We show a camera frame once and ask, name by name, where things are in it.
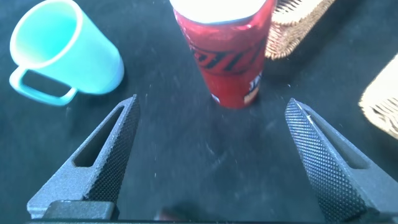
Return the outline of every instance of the red can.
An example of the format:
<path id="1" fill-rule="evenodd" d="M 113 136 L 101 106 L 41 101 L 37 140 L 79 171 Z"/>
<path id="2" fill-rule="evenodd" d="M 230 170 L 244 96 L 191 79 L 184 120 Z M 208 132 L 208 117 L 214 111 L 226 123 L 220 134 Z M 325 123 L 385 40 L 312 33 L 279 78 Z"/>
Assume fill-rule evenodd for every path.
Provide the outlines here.
<path id="1" fill-rule="evenodd" d="M 227 108 L 250 104 L 259 91 L 275 0 L 170 2 L 213 98 Z"/>

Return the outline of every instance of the wicker basket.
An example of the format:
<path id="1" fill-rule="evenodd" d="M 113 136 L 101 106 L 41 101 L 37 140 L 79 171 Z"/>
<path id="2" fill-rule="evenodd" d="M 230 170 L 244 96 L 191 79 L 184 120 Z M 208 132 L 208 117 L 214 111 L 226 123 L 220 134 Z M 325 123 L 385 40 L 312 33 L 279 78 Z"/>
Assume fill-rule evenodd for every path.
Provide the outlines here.
<path id="1" fill-rule="evenodd" d="M 288 56 L 335 0 L 278 0 L 269 32 L 266 57 Z"/>
<path id="2" fill-rule="evenodd" d="M 381 71 L 362 95 L 359 106 L 375 126 L 398 139 L 398 56 Z"/>

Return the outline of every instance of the light blue mug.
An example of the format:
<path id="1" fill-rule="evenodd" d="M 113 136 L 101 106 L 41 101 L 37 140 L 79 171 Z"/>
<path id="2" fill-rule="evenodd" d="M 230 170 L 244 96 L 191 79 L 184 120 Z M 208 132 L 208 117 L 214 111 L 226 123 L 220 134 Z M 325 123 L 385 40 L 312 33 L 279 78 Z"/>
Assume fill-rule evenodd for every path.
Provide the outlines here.
<path id="1" fill-rule="evenodd" d="M 117 48 L 72 0 L 46 0 L 29 10 L 16 25 L 10 51 L 18 68 L 11 86 L 22 95 L 55 106 L 69 103 L 77 91 L 105 94 L 123 79 Z M 52 96 L 22 82 L 28 70 L 71 87 Z"/>

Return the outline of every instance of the black surface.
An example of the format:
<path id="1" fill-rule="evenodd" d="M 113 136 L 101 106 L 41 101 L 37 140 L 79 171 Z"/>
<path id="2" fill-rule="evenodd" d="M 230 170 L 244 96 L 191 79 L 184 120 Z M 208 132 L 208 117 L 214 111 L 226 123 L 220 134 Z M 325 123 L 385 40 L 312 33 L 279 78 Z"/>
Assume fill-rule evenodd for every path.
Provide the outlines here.
<path id="1" fill-rule="evenodd" d="M 0 3 L 0 211 L 28 219 L 28 199 L 102 119 L 133 94 L 141 122 L 121 189 L 120 218 L 152 219 L 177 207 L 205 219 L 322 218 L 284 121 L 289 98 L 311 106 L 398 180 L 398 142 L 373 127 L 358 100 L 398 52 L 396 0 L 337 0 L 288 58 L 267 61 L 259 98 L 218 106 L 166 0 L 76 0 L 119 49 L 126 78 L 113 93 L 79 94 L 56 108 L 17 94 L 9 38 L 37 0 Z M 27 82 L 61 94 L 35 75 Z"/>

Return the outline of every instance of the mug handle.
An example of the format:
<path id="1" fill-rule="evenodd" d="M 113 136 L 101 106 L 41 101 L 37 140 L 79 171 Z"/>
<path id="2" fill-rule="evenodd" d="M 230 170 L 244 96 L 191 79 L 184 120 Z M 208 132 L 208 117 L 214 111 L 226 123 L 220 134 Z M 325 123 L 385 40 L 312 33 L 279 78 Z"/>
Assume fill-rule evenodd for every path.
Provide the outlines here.
<path id="1" fill-rule="evenodd" d="M 18 67 L 15 69 L 15 71 L 11 74 L 10 76 L 10 85 L 20 94 L 31 98 L 33 100 L 54 105 L 54 106 L 64 106 L 71 102 L 73 97 L 77 93 L 76 88 L 71 88 L 67 94 L 57 97 L 57 96 L 52 96 L 46 93 L 43 93 L 39 90 L 35 90 L 29 86 L 26 86 L 22 83 L 22 78 L 26 74 L 28 69 L 24 67 Z"/>

